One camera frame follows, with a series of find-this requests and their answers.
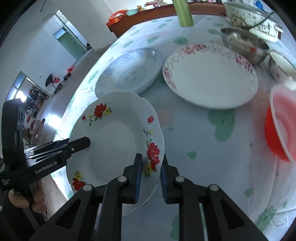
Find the white bowl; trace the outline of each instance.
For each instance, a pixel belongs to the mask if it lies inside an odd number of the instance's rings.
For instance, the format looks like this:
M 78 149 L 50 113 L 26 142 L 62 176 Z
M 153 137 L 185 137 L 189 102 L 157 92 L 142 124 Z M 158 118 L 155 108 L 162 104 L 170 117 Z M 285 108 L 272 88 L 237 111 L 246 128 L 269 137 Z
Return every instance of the white bowl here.
M 295 82 L 296 69 L 281 53 L 271 51 L 268 61 L 269 71 L 277 83 Z
M 87 183 L 101 186 L 121 176 L 134 163 L 136 153 L 141 153 L 140 197 L 135 205 L 124 204 L 122 215 L 144 204 L 157 186 L 165 152 L 163 133 L 150 103 L 130 91 L 106 94 L 83 112 L 70 141 L 84 136 L 91 141 L 89 148 L 72 155 L 66 166 L 73 192 Z

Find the plate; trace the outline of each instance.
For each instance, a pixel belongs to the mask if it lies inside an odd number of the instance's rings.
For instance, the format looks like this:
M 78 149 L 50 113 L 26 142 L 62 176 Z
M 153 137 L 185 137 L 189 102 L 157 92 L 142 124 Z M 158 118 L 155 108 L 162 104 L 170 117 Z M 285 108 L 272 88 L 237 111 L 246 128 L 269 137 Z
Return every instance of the plate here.
M 73 192 L 87 183 L 101 186 L 121 176 L 141 153 L 140 197 L 135 205 L 124 204 L 122 215 L 143 205 L 157 186 L 165 153 L 163 133 L 150 103 L 130 91 L 106 94 L 83 112 L 69 141 L 84 136 L 90 146 L 72 155 L 66 166 Z
M 156 79 L 163 66 L 161 53 L 153 48 L 142 48 L 127 52 L 104 70 L 96 84 L 98 98 L 114 91 L 146 90 Z
M 241 106 L 258 90 L 258 78 L 249 61 L 220 45 L 182 48 L 165 61 L 163 76 L 177 95 L 209 109 Z

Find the screw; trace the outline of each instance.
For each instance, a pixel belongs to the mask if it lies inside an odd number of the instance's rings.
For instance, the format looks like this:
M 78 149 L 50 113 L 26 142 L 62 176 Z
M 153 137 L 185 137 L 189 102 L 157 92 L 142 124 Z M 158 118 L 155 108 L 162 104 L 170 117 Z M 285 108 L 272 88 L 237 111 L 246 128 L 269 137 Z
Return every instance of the screw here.
M 185 178 L 181 177 L 181 176 L 178 176 L 178 177 L 176 177 L 176 181 L 179 182 L 179 183 L 182 183 L 182 182 L 185 181 Z
M 212 191 L 216 192 L 216 191 L 219 190 L 219 187 L 218 187 L 216 184 L 212 184 L 212 185 L 210 186 L 210 189 L 211 189 Z
M 125 182 L 126 179 L 127 179 L 127 178 L 126 178 L 125 176 L 120 176 L 120 177 L 117 178 L 117 180 L 118 180 L 119 182 L 121 182 L 121 183 L 122 183 L 122 182 Z
M 91 190 L 91 185 L 89 185 L 89 184 L 84 185 L 83 190 L 84 191 L 90 191 Z

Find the floral plate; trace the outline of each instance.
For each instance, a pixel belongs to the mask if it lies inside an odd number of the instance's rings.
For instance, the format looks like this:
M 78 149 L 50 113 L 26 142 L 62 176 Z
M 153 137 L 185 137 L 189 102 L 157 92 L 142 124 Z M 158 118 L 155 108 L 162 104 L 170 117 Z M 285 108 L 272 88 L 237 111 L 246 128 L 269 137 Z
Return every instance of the floral plate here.
M 131 91 L 112 92 L 93 102 L 77 120 L 70 140 L 87 136 L 89 148 L 72 155 L 67 177 L 76 193 L 85 184 L 105 185 L 143 155 L 140 197 L 124 204 L 122 215 L 143 205 L 154 192 L 165 145 L 158 117 L 150 103 Z
M 189 45 L 165 61 L 163 76 L 177 95 L 210 109 L 231 109 L 250 101 L 257 92 L 253 66 L 224 46 Z

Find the hand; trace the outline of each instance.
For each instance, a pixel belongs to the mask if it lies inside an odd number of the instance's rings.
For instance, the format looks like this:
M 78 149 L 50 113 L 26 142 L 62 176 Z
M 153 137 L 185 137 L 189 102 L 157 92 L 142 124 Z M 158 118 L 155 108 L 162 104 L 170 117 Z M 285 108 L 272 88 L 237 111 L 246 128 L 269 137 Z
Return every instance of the hand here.
M 45 190 L 43 187 L 43 180 L 40 179 L 37 181 L 37 188 L 33 193 L 34 204 L 32 205 L 32 210 L 37 213 L 44 213 L 47 211 L 46 199 L 45 199 Z M 23 197 L 19 192 L 10 190 L 8 192 L 9 201 L 13 206 L 17 208 L 28 208 L 29 202 Z

